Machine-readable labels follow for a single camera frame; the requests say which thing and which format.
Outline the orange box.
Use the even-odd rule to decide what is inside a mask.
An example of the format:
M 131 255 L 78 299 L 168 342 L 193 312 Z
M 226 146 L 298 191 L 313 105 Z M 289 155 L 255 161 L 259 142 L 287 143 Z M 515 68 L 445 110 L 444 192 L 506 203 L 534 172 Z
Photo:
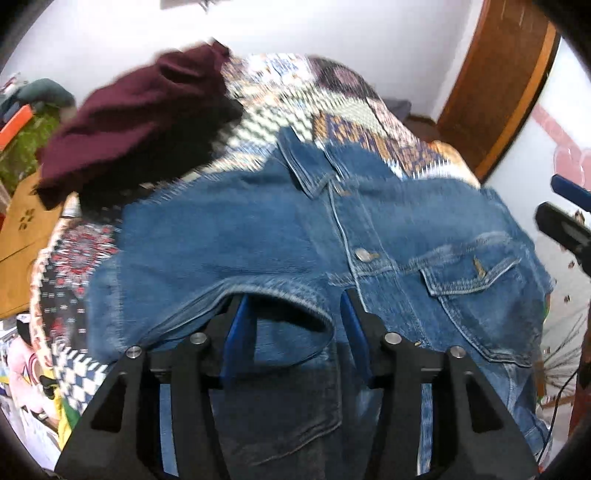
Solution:
M 33 118 L 33 109 L 29 104 L 23 105 L 1 129 L 0 150 L 4 151 L 16 135 Z

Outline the green patterned storage box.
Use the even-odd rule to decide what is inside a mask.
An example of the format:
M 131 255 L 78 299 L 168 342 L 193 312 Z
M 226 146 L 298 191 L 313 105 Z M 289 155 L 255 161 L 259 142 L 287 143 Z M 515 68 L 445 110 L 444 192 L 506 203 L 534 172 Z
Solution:
M 35 113 L 1 152 L 1 183 L 9 196 L 14 194 L 23 179 L 38 169 L 36 152 L 47 144 L 59 125 L 59 111 L 54 107 L 46 107 Z

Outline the dark grey bag on floor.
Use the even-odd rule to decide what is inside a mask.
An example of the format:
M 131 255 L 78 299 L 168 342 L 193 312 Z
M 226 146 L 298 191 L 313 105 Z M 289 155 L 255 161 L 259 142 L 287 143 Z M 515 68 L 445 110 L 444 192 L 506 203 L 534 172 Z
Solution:
M 384 103 L 401 122 L 405 122 L 411 114 L 412 103 L 406 99 L 384 99 Z

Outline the blue denim jacket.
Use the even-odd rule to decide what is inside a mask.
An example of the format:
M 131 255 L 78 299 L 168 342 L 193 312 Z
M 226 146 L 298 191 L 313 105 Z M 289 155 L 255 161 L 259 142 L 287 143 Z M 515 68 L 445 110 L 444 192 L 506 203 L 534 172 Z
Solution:
M 87 346 L 109 364 L 167 348 L 245 294 L 256 346 L 245 381 L 211 396 L 235 479 L 359 479 L 381 396 L 353 365 L 339 301 L 355 289 L 421 347 L 464 348 L 534 452 L 533 364 L 553 288 L 497 193 L 403 179 L 355 144 L 280 131 L 259 170 L 179 182 L 124 206 L 86 295 Z

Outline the wooden lap desk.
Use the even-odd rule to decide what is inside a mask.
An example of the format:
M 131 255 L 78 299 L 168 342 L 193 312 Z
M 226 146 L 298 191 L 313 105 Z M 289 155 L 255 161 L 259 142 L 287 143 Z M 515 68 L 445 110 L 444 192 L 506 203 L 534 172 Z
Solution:
M 60 218 L 62 206 L 46 210 L 35 187 L 40 174 L 22 180 L 8 206 L 1 230 L 0 314 L 7 318 L 26 311 L 30 301 L 32 268 Z

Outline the yellow duck blanket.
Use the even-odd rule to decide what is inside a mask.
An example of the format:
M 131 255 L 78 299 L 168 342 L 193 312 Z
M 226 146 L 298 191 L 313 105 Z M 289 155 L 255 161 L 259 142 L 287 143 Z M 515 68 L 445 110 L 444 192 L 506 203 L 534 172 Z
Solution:
M 73 409 L 68 401 L 59 393 L 54 394 L 54 407 L 58 422 L 57 435 L 59 449 L 62 450 L 69 440 L 73 429 L 76 427 L 80 414 Z

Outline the patchwork patterned bedspread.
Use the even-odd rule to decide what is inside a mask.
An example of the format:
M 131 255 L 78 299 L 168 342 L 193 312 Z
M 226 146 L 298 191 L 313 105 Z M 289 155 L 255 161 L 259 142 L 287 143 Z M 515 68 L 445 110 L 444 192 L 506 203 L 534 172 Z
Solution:
M 105 375 L 84 344 L 84 298 L 91 276 L 115 251 L 115 213 L 127 197 L 202 175 L 259 170 L 283 127 L 318 146 L 356 143 L 403 179 L 477 181 L 457 150 L 415 135 L 362 76 L 341 63 L 297 54 L 230 55 L 222 75 L 226 94 L 242 105 L 242 117 L 221 130 L 211 162 L 172 180 L 106 197 L 73 192 L 59 203 L 63 217 L 32 275 L 31 333 L 56 380 L 55 392 L 79 414 Z

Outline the maroon folded garment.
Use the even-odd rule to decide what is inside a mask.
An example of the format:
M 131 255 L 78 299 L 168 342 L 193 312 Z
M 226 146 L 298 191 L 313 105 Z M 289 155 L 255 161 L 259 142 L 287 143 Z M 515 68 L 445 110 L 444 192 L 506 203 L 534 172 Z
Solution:
M 40 148 L 36 193 L 53 209 L 73 193 L 101 197 L 172 180 L 212 161 L 221 130 L 242 117 L 226 94 L 228 47 L 170 51 L 94 91 Z

